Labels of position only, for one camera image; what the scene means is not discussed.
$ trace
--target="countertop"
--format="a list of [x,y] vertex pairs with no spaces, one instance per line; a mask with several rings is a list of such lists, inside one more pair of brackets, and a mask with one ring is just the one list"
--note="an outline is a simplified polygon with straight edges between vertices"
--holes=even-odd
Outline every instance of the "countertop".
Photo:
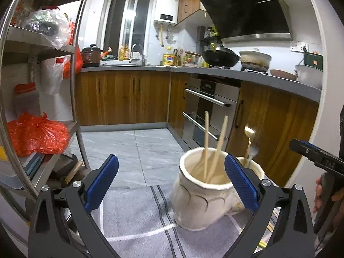
[[135,66],[135,65],[116,65],[99,66],[93,68],[83,68],[81,72],[90,71],[166,71],[166,72],[184,72],[190,74],[215,75],[218,77],[233,78],[242,81],[253,82],[265,86],[270,86],[283,91],[287,91],[315,102],[320,102],[321,90],[284,78],[274,77],[272,75],[263,75],[254,72],[243,72],[235,70],[225,70],[216,68],[193,68],[193,67],[156,67],[156,66]]

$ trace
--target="gray rug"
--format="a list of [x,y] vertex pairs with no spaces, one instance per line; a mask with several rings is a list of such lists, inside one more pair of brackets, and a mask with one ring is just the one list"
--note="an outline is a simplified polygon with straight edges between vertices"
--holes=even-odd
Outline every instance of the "gray rug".
[[187,231],[175,224],[171,193],[172,185],[108,191],[104,236],[122,258],[221,258],[238,238],[238,225],[243,229],[251,217],[243,211],[203,231]]

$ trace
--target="hand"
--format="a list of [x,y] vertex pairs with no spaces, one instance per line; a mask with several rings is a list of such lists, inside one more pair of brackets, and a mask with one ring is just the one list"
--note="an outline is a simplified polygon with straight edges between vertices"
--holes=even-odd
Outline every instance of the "hand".
[[[316,188],[315,188],[315,193],[316,196],[314,198],[314,208],[313,208],[313,213],[317,212],[319,210],[319,208],[322,207],[323,202],[320,198],[321,193],[322,193],[322,186],[321,186],[321,178],[319,177],[315,183],[317,184]],[[332,201],[341,201],[344,197],[344,188],[340,189],[339,191],[337,191],[333,196],[332,196]],[[338,214],[334,217],[333,222],[332,222],[332,226],[333,226],[333,230],[336,229],[339,225],[339,223],[341,222],[342,218],[344,217],[344,201],[342,201],[342,204],[339,208],[339,212]]]

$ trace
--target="oven door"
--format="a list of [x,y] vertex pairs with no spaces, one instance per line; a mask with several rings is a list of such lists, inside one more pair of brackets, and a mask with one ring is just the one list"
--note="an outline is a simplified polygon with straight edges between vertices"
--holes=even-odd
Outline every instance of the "oven door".
[[[225,150],[227,141],[232,129],[232,124],[235,116],[236,101],[238,90],[236,87],[226,86],[223,84],[200,81],[192,82],[193,86],[188,86],[185,89],[186,107],[183,113],[185,117],[183,140],[190,148],[204,146],[204,116],[205,111],[209,113],[209,146],[216,148],[217,140],[220,136],[220,131],[225,115],[228,116],[228,125],[225,133],[225,141],[222,150]],[[234,99],[227,99],[225,97],[216,95],[216,91],[220,89],[221,95],[228,95]]]

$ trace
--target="white pot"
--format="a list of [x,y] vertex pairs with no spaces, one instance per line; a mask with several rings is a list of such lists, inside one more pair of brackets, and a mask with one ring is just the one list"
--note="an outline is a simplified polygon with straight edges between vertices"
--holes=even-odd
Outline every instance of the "white pot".
[[[216,149],[209,148],[209,161],[211,161]],[[179,175],[174,183],[172,192],[172,208],[174,218],[179,226],[191,231],[199,231],[207,228],[216,222],[224,214],[236,214],[245,209],[239,195],[235,191],[232,182],[229,180],[224,161],[228,153],[221,152],[214,178],[209,184],[202,179],[202,168],[198,175],[197,165],[200,163],[203,147],[198,147],[186,152],[179,162]],[[265,173],[254,161],[251,161],[250,168],[264,179]]]
[[245,69],[258,72],[267,72],[270,66],[271,56],[258,51],[240,51],[241,65]]
[[322,70],[308,65],[297,65],[295,68],[300,83],[315,87],[317,89],[322,88]]

